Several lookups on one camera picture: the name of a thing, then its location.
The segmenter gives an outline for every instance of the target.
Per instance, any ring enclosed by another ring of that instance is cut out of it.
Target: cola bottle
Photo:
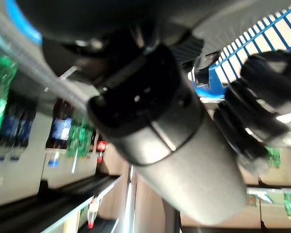
[[[46,148],[67,149],[73,107],[65,100],[57,99],[53,108],[53,121]]]
[[[35,114],[35,110],[24,109],[23,111],[17,133],[17,145],[19,147],[28,146],[29,135],[35,118]]]

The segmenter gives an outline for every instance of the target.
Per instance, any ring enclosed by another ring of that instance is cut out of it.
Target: store shelf
[[[87,222],[84,223],[78,230],[78,233],[113,233],[119,219],[104,219],[97,217],[95,219],[95,227],[88,229]]]
[[[183,227],[182,233],[291,233],[291,229],[239,229],[239,228],[194,228]]]
[[[120,176],[95,175],[58,189],[42,181],[37,195],[0,206],[0,233],[51,232],[119,180]]]

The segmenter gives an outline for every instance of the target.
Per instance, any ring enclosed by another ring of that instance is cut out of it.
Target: blue plastic grid
[[[240,78],[240,69],[249,55],[271,50],[291,50],[291,6],[268,15],[244,32],[209,67],[209,85],[197,86],[201,97],[223,99],[226,87]]]

